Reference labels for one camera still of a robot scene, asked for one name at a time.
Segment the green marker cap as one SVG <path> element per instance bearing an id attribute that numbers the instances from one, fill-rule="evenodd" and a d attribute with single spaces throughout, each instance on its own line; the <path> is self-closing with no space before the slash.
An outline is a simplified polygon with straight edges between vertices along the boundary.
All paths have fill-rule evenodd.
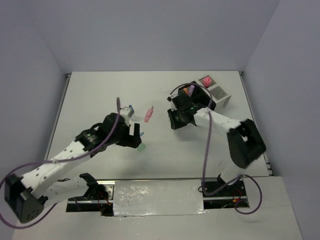
<path id="1" fill-rule="evenodd" d="M 141 151 L 143 151 L 145 148 L 146 148 L 146 145 L 145 145 L 144 143 L 141 143 L 141 144 L 138 146 L 137 150 L 141 152 Z"/>

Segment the purple highlighter pen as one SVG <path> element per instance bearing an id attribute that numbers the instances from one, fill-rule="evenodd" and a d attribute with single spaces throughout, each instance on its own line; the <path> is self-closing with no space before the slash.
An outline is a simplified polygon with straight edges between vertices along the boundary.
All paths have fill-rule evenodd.
<path id="1" fill-rule="evenodd" d="M 188 89 L 188 96 L 191 97 L 193 95 L 193 92 L 195 90 L 195 86 L 191 85 Z"/>

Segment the pink capped colourful tube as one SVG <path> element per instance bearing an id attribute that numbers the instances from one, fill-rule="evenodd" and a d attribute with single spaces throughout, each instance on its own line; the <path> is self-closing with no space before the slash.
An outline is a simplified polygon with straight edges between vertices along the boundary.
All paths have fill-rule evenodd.
<path id="1" fill-rule="evenodd" d="M 213 80 L 210 76 L 206 76 L 203 78 L 202 84 L 204 87 L 209 88 L 213 84 Z"/>

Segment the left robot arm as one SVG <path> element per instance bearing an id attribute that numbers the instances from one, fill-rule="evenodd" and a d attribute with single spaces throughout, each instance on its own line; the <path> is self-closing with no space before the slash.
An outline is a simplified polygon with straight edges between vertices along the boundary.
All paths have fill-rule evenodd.
<path id="1" fill-rule="evenodd" d="M 70 198 L 91 200 L 109 196 L 105 186 L 89 173 L 75 178 L 65 175 L 78 165 L 92 159 L 108 146 L 136 149 L 142 142 L 140 124 L 130 124 L 130 115 L 111 113 L 103 122 L 94 124 L 75 137 L 62 152 L 34 170 L 4 180 L 4 199 L 22 224 L 35 220 L 51 205 Z"/>

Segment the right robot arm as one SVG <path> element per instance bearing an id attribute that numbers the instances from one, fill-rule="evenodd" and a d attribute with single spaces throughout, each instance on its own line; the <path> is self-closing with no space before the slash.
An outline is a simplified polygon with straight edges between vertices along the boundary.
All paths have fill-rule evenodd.
<path id="1" fill-rule="evenodd" d="M 245 170 L 266 151 L 256 124 L 248 118 L 237 120 L 215 112 L 211 109 L 212 100 L 202 104 L 184 93 L 171 95 L 167 100 L 171 103 L 167 111 L 171 129 L 177 130 L 189 124 L 208 129 L 201 179 L 202 192 L 207 196 L 213 195 L 205 190 L 212 131 L 216 129 L 226 136 L 231 163 L 218 175 L 217 190 L 223 196 L 230 195 L 235 189 L 234 183 L 244 177 Z"/>

